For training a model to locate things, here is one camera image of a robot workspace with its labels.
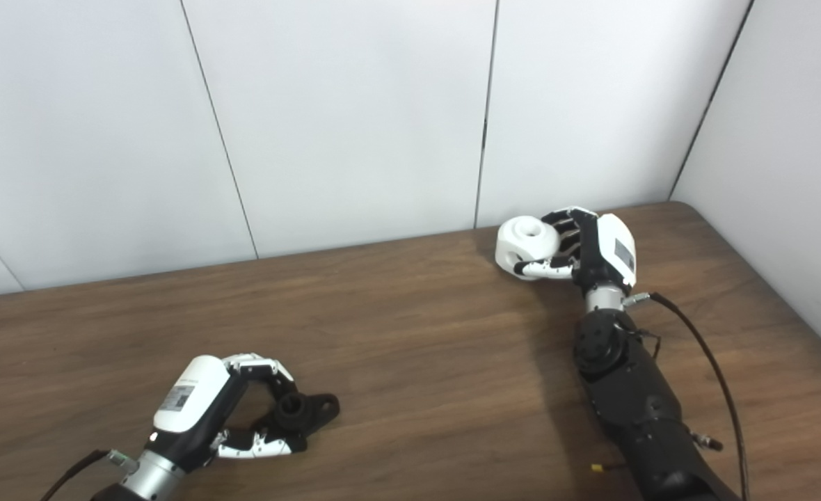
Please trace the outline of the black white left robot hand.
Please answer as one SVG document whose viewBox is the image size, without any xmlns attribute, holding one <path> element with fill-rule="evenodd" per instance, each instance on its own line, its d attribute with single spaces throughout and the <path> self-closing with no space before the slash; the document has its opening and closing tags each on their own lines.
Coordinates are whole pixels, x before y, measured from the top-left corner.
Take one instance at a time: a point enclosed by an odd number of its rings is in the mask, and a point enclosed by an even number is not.
<svg viewBox="0 0 821 501">
<path fill-rule="evenodd" d="M 201 355 L 182 372 L 153 418 L 147 450 L 190 473 L 216 457 L 267 459 L 308 450 L 308 438 L 260 422 L 229 430 L 228 418 L 252 383 L 263 383 L 277 401 L 297 390 L 280 361 L 255 353 Z"/>
</svg>

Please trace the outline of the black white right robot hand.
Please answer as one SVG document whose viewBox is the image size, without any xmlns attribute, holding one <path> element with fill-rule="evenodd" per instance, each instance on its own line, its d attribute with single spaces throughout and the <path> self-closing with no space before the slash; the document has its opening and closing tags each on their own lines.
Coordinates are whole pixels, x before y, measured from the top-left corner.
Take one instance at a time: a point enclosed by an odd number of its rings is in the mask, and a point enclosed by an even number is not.
<svg viewBox="0 0 821 501">
<path fill-rule="evenodd" d="M 635 241 L 620 218 L 570 206 L 540 220 L 557 232 L 558 249 L 543 259 L 513 264 L 514 275 L 570 280 L 583 292 L 608 283 L 629 294 L 636 285 Z"/>
</svg>

